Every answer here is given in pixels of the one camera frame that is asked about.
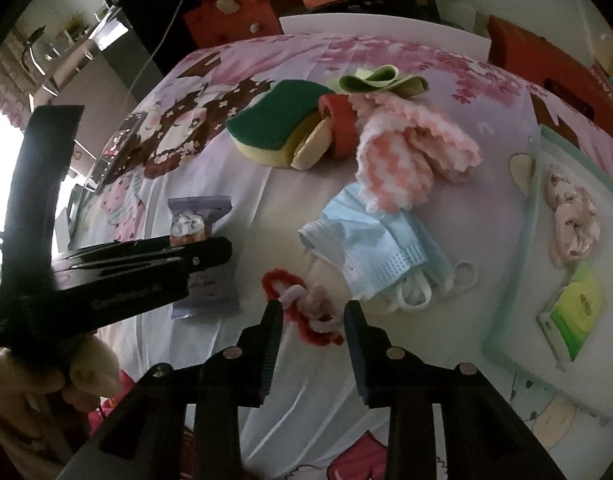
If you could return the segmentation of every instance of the green cloth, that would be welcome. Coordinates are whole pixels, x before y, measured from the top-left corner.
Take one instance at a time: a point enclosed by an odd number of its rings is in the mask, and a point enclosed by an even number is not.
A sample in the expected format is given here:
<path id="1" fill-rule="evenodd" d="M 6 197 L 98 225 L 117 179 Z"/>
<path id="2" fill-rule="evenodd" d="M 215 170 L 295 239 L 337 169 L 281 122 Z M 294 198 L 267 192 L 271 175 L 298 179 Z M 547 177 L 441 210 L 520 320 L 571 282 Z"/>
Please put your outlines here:
<path id="1" fill-rule="evenodd" d="M 429 89 L 424 77 L 409 75 L 400 77 L 394 65 L 383 65 L 375 70 L 359 68 L 355 74 L 345 74 L 339 80 L 331 81 L 330 88 L 340 88 L 347 94 L 368 94 L 383 91 L 408 99 L 423 94 Z"/>
<path id="2" fill-rule="evenodd" d="M 304 119 L 318 109 L 318 100 L 333 93 L 311 81 L 286 79 L 256 104 L 226 121 L 238 142 L 261 150 L 281 150 Z"/>

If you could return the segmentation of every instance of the blue surgical mask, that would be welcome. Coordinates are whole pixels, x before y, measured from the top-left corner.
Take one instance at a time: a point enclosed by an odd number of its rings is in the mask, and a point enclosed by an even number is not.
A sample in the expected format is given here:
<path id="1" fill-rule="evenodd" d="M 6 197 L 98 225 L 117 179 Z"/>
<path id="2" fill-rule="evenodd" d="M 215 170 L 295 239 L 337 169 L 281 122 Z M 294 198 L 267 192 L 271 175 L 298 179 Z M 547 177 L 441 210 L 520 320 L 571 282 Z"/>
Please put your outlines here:
<path id="1" fill-rule="evenodd" d="M 345 187 L 301 230 L 304 246 L 343 274 L 353 298 L 369 300 L 427 261 L 404 213 L 369 214 L 360 184 Z"/>
<path id="2" fill-rule="evenodd" d="M 423 310 L 436 299 L 477 282 L 456 284 L 457 268 L 413 212 L 370 214 L 359 197 L 360 184 L 345 187 L 301 230 L 304 246 L 336 267 L 356 300 L 382 292 L 391 306 L 382 313 Z"/>
<path id="3" fill-rule="evenodd" d="M 426 227 L 413 212 L 404 213 L 409 225 L 427 254 L 427 260 L 412 269 L 394 285 L 383 291 L 391 299 L 391 306 L 382 311 L 386 314 L 398 308 L 403 310 L 424 310 L 440 298 L 448 298 L 460 294 L 477 283 L 477 267 L 470 262 L 460 262 L 454 265 L 445 252 L 434 240 Z M 463 268 L 469 276 L 458 278 L 458 269 Z"/>

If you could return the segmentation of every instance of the fuzzy red toy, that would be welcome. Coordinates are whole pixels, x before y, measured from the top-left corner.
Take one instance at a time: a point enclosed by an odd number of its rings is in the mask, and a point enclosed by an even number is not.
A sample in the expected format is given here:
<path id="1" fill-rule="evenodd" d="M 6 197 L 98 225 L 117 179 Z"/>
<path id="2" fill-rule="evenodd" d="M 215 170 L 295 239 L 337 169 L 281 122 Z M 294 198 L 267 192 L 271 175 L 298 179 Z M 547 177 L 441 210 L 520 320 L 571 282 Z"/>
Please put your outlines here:
<path id="1" fill-rule="evenodd" d="M 284 319 L 298 324 L 302 341 L 314 346 L 331 343 L 339 346 L 344 343 L 344 336 L 338 330 L 342 319 L 334 318 L 333 305 L 321 286 L 310 290 L 299 276 L 284 269 L 275 269 L 264 274 L 262 288 L 267 301 L 282 302 Z M 335 330 L 323 332 L 325 327 Z"/>

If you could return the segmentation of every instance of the pink crochet item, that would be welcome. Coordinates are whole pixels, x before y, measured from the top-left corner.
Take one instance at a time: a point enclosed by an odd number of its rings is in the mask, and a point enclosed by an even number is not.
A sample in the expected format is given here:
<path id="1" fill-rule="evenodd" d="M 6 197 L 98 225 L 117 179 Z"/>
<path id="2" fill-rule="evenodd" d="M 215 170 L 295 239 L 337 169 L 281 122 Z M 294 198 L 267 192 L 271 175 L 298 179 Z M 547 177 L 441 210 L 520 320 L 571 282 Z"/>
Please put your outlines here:
<path id="1" fill-rule="evenodd" d="M 358 115 L 356 178 L 369 213 L 395 213 L 426 203 L 433 184 L 431 167 L 461 184 L 482 162 L 477 142 L 423 101 L 389 92 L 348 97 Z"/>
<path id="2" fill-rule="evenodd" d="M 406 141 L 410 124 L 388 111 L 367 121 L 358 146 L 360 197 L 369 213 L 397 213 L 427 202 L 433 172 L 421 152 Z"/>

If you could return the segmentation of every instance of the bed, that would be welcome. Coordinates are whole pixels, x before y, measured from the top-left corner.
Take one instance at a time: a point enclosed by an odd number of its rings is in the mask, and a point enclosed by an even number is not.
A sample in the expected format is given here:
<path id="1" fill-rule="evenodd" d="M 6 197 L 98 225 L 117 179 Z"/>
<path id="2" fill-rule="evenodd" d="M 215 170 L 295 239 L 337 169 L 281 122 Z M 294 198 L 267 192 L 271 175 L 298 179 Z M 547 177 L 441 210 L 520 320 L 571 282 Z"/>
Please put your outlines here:
<path id="1" fill-rule="evenodd" d="M 237 150 L 224 122 L 279 80 L 324 83 L 360 66 L 386 63 L 424 75 L 431 88 L 428 99 L 482 149 L 484 163 L 468 183 L 437 183 L 429 203 L 418 210 L 453 261 L 473 262 L 480 279 L 468 292 L 424 312 L 368 314 L 369 323 L 427 363 L 453 368 L 473 362 L 529 427 L 548 407 L 566 402 L 482 355 L 525 207 L 507 165 L 514 153 L 531 152 L 529 139 L 538 131 L 532 94 L 542 99 L 556 123 L 560 117 L 571 126 L 581 150 L 612 177 L 613 140 L 557 97 L 504 70 L 369 36 L 275 36 L 199 50 L 138 105 L 136 110 L 148 115 L 131 140 L 134 155 L 122 164 L 124 184 L 116 186 L 121 192 L 107 190 L 88 203 L 74 244 L 166 235 L 169 198 L 231 196 L 233 210 L 214 232 L 232 241 L 230 264 L 241 312 L 171 320 L 169 305 L 102 329 L 131 377 L 137 380 L 158 362 L 175 368 L 194 365 L 234 344 L 244 327 L 258 322 L 266 305 L 260 280 L 267 270 L 282 268 L 307 283 L 319 283 L 336 304 L 350 299 L 343 277 L 305 250 L 298 229 L 354 180 L 355 161 L 322 160 L 304 172 L 268 168 Z M 192 409 L 187 423 L 192 424 Z M 557 439 L 550 452 L 567 478 L 599 478 L 613 459 L 613 424 L 579 408 L 554 424 Z M 309 346 L 293 324 L 285 325 L 265 404 L 240 411 L 244 466 L 265 479 L 381 478 L 388 429 L 388 410 L 369 411 L 362 404 L 346 346 Z M 439 478 L 444 472 L 439 460 Z"/>

